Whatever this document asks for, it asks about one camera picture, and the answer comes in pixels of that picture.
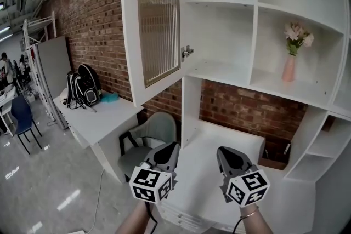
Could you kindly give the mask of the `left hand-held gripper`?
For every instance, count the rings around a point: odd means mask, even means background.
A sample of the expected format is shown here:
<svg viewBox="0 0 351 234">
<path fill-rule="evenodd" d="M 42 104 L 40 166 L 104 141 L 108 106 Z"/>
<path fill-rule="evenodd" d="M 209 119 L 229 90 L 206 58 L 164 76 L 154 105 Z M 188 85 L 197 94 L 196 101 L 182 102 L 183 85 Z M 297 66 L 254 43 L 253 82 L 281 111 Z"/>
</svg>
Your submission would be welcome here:
<svg viewBox="0 0 351 234">
<path fill-rule="evenodd" d="M 134 168 L 129 185 L 135 199 L 158 204 L 167 198 L 175 180 L 180 145 L 177 142 L 152 149 L 144 161 Z"/>
</svg>

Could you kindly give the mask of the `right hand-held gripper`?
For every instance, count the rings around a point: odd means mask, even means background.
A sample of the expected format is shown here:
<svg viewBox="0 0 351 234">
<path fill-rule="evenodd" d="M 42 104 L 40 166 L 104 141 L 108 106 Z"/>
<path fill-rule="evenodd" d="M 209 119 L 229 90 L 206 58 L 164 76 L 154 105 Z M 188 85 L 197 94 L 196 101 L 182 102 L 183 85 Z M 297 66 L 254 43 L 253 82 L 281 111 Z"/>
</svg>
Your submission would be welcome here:
<svg viewBox="0 0 351 234">
<path fill-rule="evenodd" d="M 270 188 L 268 177 L 246 154 L 221 146 L 217 149 L 217 162 L 223 175 L 220 189 L 226 203 L 247 207 L 265 198 Z"/>
</svg>

